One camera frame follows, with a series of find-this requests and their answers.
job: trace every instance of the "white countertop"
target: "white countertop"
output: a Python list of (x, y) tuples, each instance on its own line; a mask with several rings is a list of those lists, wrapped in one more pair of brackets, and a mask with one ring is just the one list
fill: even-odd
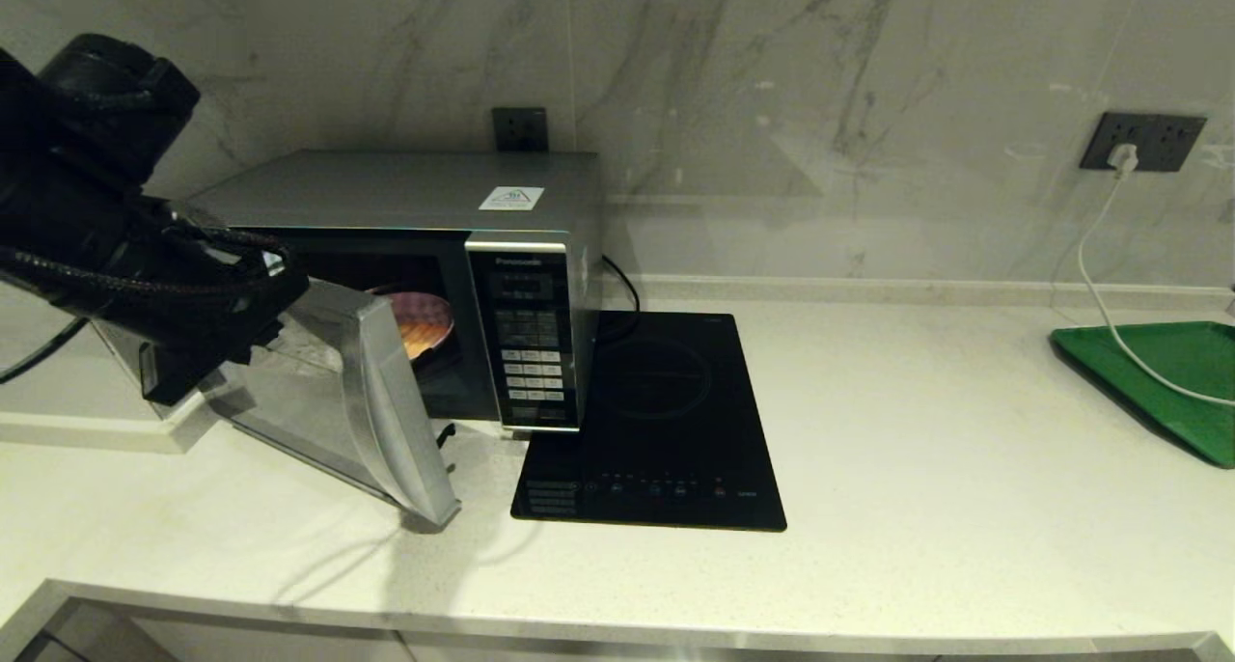
[(783, 534), (513, 520), (525, 446), (484, 429), (446, 445), (463, 511), (438, 535), (222, 424), (184, 456), (0, 443), (0, 660), (72, 595), (716, 647), (1235, 641), (1235, 473), (1153, 436), (1053, 357), (1051, 329), (1094, 311), (651, 309), (736, 315)]

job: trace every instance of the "sticker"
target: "sticker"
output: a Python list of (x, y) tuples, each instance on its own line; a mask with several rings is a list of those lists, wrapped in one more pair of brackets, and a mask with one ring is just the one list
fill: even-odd
[(480, 210), (532, 210), (545, 188), (494, 188)]

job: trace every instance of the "black wall socket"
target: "black wall socket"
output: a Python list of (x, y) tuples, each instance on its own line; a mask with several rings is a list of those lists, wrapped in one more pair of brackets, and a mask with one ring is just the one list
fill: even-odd
[(1098, 121), (1088, 151), (1081, 159), (1086, 170), (1114, 170), (1107, 164), (1120, 143), (1136, 143), (1136, 169), (1144, 173), (1178, 173), (1205, 128), (1205, 117), (1172, 114), (1107, 112)]
[(494, 107), (493, 138), (499, 152), (547, 152), (548, 116), (543, 107)]

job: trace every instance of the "white plug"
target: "white plug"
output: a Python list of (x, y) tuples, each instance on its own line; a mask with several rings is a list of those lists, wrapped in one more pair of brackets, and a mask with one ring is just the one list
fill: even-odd
[(1136, 170), (1136, 143), (1120, 143), (1115, 148), (1112, 148), (1110, 156), (1107, 157), (1107, 166), (1115, 168), (1115, 179), (1124, 179), (1132, 170)]

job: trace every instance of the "induction cooktop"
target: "induction cooktop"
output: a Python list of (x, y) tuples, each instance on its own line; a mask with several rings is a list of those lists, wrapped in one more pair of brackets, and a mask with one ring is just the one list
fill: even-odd
[(781, 495), (731, 315), (604, 311), (578, 434), (537, 434), (510, 513), (783, 531)]

